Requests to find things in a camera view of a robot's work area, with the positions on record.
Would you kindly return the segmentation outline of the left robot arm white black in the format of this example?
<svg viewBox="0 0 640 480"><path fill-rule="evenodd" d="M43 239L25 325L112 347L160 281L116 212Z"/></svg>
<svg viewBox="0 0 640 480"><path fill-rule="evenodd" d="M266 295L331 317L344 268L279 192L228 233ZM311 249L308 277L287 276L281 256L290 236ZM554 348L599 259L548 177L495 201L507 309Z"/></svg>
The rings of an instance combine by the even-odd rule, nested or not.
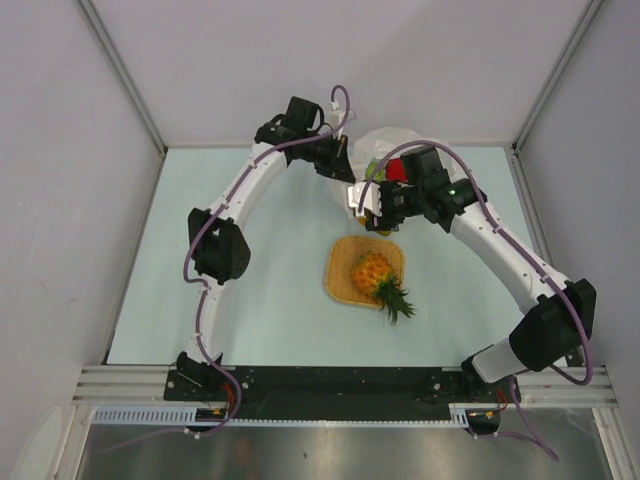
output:
<svg viewBox="0 0 640 480"><path fill-rule="evenodd" d="M200 285L195 331L187 350L176 360L176 371L197 398L214 397L222 384L241 387L212 356L206 341L213 330L226 290L246 271L251 251L243 228L270 184L294 160L311 164L332 180L355 181L343 134L351 113L346 88L331 91L331 110L293 96L283 114L260 126L244 166L230 186L205 210L188 217L189 250L183 264L187 283Z"/></svg>

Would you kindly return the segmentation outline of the fake mango yellow green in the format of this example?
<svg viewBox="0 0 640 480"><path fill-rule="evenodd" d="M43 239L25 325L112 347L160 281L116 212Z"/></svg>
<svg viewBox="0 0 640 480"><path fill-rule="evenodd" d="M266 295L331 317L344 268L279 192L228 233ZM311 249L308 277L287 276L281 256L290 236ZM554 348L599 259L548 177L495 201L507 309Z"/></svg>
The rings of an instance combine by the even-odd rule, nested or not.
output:
<svg viewBox="0 0 640 480"><path fill-rule="evenodd" d="M378 216L357 217L356 220L367 232L383 237L388 237L399 230L397 225L391 225Z"/></svg>

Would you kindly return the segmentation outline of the fake red bell pepper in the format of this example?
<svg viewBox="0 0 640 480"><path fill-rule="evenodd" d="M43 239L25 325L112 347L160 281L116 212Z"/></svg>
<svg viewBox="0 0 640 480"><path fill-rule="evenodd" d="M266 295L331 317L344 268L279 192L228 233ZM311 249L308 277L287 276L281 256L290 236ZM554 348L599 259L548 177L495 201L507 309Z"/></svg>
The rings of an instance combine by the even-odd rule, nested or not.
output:
<svg viewBox="0 0 640 480"><path fill-rule="evenodd" d="M392 158L387 162L385 167L385 178L387 181L392 182L407 182L404 164L400 158Z"/></svg>

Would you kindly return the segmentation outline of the fake pineapple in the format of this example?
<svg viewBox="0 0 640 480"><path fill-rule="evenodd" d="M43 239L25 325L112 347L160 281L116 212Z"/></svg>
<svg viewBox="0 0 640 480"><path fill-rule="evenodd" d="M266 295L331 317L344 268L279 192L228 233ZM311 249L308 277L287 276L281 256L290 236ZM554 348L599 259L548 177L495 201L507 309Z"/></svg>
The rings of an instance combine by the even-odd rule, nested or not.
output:
<svg viewBox="0 0 640 480"><path fill-rule="evenodd" d="M381 253L366 251L360 255L349 271L355 289L375 301L387 315L391 325L396 325L399 316L411 318L414 306L406 300L408 291L390 261Z"/></svg>

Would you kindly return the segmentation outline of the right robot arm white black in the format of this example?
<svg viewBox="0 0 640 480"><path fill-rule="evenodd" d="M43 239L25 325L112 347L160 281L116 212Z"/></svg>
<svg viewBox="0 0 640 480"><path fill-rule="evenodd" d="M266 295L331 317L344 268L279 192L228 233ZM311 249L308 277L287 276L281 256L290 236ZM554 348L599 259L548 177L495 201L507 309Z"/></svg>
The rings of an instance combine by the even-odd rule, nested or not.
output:
<svg viewBox="0 0 640 480"><path fill-rule="evenodd" d="M556 370L557 361L584 351L583 377L564 377L587 385L594 374L589 351L596 291L586 279L572 281L524 245L503 223L471 168L450 147L414 140L390 150L381 171L399 157L405 183L378 182L373 175L350 187L348 198L369 230L393 228L422 216L473 251L514 298L523 317L503 340L462 364L463 393L473 401L493 394L498 381L528 371Z"/></svg>

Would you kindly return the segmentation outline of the white plastic bag lemon print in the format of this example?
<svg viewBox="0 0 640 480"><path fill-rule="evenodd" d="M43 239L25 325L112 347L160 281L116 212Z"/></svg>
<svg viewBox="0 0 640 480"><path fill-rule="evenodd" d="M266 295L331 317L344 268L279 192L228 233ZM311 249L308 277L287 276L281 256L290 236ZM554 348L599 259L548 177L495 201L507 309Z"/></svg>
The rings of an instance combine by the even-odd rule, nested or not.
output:
<svg viewBox="0 0 640 480"><path fill-rule="evenodd" d="M356 181L364 182L369 177L366 170L371 162L377 164L394 148L416 140L429 140L449 147L447 142L440 139L424 137L413 130L396 127L382 127L359 138L348 148L349 164ZM326 185L329 197L346 213L349 219L355 219L353 209L348 205L348 184L327 179Z"/></svg>

